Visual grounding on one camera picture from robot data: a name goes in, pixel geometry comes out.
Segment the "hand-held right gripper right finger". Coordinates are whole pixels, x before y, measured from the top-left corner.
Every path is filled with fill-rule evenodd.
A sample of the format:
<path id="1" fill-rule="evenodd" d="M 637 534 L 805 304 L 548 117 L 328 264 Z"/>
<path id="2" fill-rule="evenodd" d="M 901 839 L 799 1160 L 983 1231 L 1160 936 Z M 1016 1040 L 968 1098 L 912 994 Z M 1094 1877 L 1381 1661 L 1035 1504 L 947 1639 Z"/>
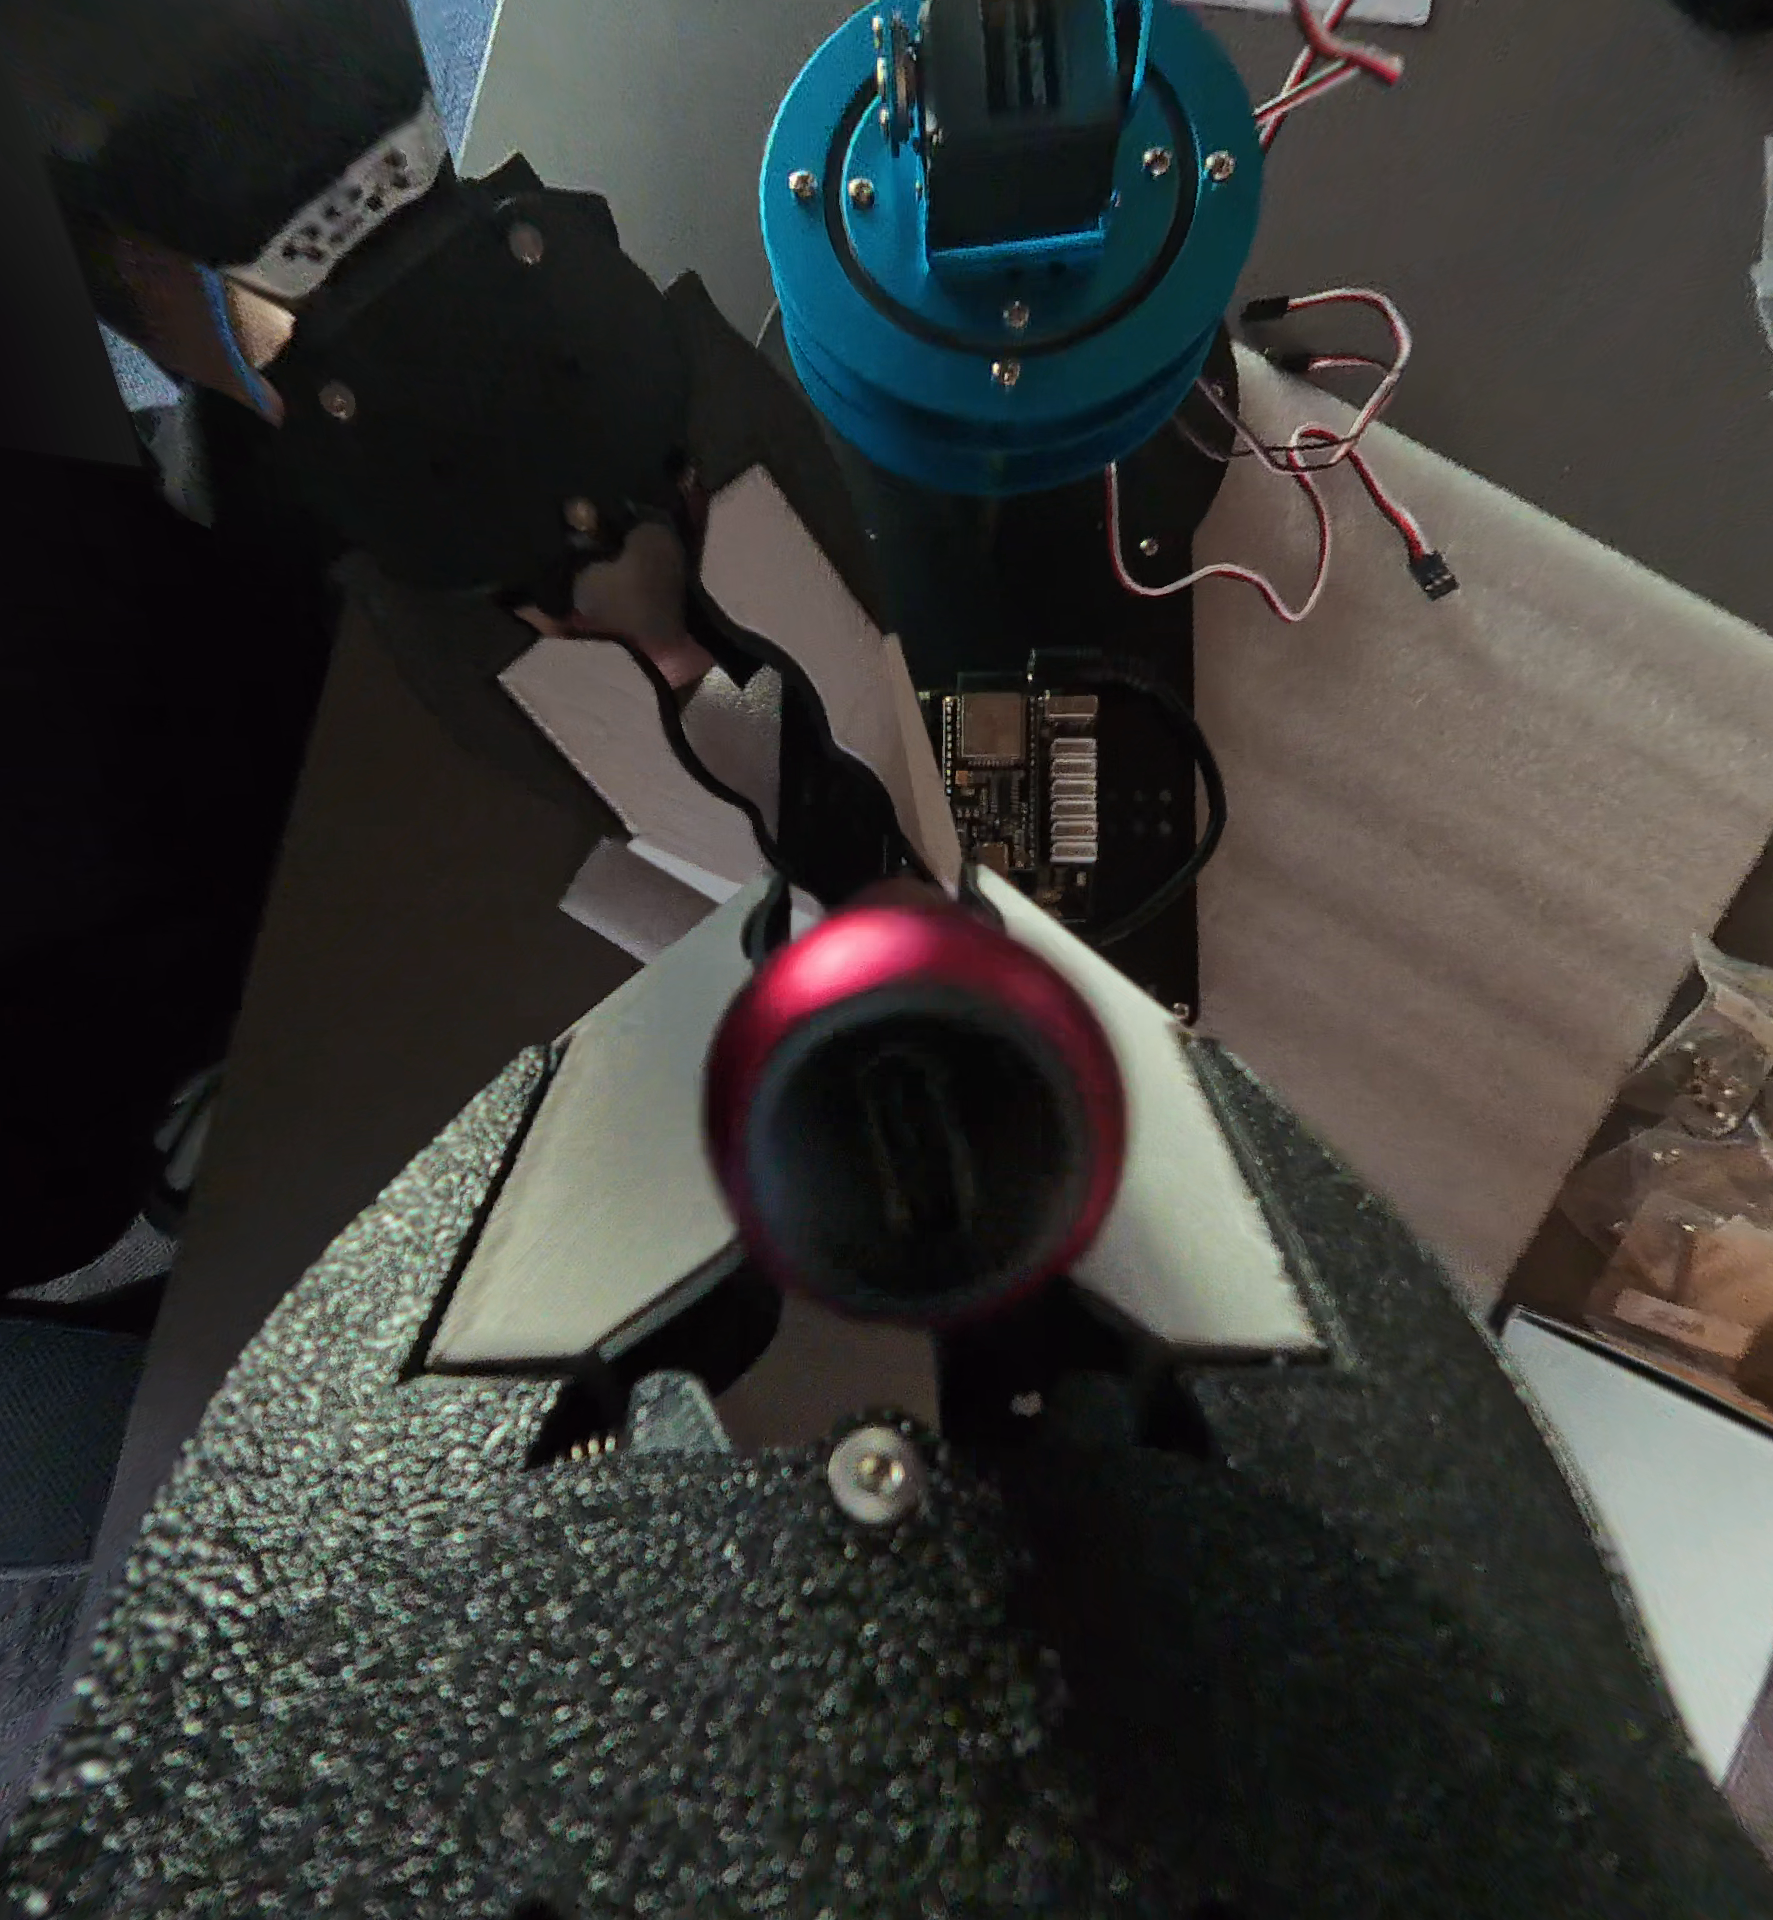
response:
<path id="1" fill-rule="evenodd" d="M 1291 1231 L 1219 1116 L 1187 1021 L 1015 883 L 968 863 L 960 899 L 1073 987 L 1124 1098 L 1118 1184 L 1090 1247 L 960 1333 L 960 1436 L 1016 1445 L 1043 1433 L 1055 1402 L 1092 1390 L 1129 1445 L 1204 1452 L 1202 1373 L 1265 1377 L 1333 1354 Z"/>

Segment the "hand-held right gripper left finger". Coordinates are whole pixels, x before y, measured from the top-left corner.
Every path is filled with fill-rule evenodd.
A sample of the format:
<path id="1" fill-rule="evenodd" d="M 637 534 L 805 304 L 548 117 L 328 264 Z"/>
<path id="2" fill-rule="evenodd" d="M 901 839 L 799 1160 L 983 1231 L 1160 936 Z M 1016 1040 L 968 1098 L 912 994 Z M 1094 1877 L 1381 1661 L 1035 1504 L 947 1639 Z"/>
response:
<path id="1" fill-rule="evenodd" d="M 706 1054 L 792 904 L 783 881 L 744 885 L 561 1033 L 422 1325 L 425 1381 L 559 1381 L 642 1452 L 762 1454 L 698 1366 L 692 1413 L 648 1386 L 639 1422 L 617 1365 L 738 1268 L 706 1163 Z"/>

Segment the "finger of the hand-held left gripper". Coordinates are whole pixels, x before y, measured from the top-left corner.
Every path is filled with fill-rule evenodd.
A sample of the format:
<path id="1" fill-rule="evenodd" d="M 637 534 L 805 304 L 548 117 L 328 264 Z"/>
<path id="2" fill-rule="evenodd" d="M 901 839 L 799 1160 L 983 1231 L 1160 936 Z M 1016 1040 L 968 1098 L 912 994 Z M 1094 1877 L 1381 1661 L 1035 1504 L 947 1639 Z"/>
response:
<path id="1" fill-rule="evenodd" d="M 701 788 L 676 760 L 642 669 L 618 645 L 537 640 L 503 674 L 515 707 L 617 815 L 632 858 L 727 901 L 767 870 L 747 818 Z M 677 700 L 696 756 L 776 822 L 780 680 L 733 684 L 714 668 Z"/>
<path id="2" fill-rule="evenodd" d="M 765 468 L 710 494 L 698 588 L 731 627 L 803 672 L 830 744 L 881 782 L 926 875 L 957 885 L 957 830 L 898 637 L 861 611 Z"/>

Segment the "red electric screwdriver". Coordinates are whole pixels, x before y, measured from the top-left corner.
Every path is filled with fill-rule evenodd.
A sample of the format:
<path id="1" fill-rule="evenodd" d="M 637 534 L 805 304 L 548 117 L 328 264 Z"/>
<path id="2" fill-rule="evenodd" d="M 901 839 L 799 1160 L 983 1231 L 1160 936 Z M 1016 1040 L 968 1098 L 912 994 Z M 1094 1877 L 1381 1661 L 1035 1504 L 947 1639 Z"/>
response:
<path id="1" fill-rule="evenodd" d="M 774 948 L 706 1052 L 706 1158 L 753 1268 L 881 1325 L 972 1323 L 1066 1279 L 1128 1118 L 1090 1002 L 952 902 L 849 907 Z"/>

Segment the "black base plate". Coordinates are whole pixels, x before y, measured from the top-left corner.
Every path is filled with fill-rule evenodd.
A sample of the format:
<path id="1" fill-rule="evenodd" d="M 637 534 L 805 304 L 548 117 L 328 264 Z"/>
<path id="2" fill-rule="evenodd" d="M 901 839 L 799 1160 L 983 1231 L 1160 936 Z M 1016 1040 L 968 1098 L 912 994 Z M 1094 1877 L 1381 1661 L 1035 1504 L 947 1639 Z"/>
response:
<path id="1" fill-rule="evenodd" d="M 1210 827 L 1191 737 L 1191 602 L 1120 588 L 1103 476 L 1010 498 L 924 492 L 826 437 L 910 684 L 1015 674 L 1098 694 L 1094 912 L 1066 924 L 1140 989 L 1191 1020 L 1199 1002 L 1195 876 Z"/>

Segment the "person's left hand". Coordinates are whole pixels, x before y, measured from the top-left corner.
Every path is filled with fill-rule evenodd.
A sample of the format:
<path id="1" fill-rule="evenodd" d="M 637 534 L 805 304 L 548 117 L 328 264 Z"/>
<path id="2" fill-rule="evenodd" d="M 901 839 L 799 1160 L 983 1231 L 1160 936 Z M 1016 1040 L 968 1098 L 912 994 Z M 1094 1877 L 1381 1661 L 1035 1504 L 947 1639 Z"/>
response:
<path id="1" fill-rule="evenodd" d="M 109 275 L 115 333 L 162 373 L 228 397 L 271 424 L 283 421 L 271 368 L 291 341 L 296 296 L 244 269 L 209 267 L 125 234 L 109 242 Z"/>

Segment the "white foam sheet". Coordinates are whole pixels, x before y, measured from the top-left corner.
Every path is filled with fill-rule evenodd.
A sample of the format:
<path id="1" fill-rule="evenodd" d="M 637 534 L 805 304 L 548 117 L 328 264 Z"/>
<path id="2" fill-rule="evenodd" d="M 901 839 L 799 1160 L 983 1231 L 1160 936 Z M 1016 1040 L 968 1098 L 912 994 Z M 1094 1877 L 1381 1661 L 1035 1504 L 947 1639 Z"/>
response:
<path id="1" fill-rule="evenodd" d="M 1470 569 L 1191 606 L 1232 801 L 1204 1035 L 1470 1289 L 1532 1238 L 1773 830 L 1773 640 L 1391 434 Z"/>

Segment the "orange and white cardboard box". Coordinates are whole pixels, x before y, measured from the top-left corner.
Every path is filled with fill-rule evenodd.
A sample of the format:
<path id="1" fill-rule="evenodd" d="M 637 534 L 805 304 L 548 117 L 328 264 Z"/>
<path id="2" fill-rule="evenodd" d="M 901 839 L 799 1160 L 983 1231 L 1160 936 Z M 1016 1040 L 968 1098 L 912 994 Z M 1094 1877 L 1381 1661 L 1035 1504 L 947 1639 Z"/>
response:
<path id="1" fill-rule="evenodd" d="M 1727 1785 L 1773 1687 L 1773 1429 L 1529 1312 L 1496 1346 L 1629 1592 L 1690 1748 Z"/>

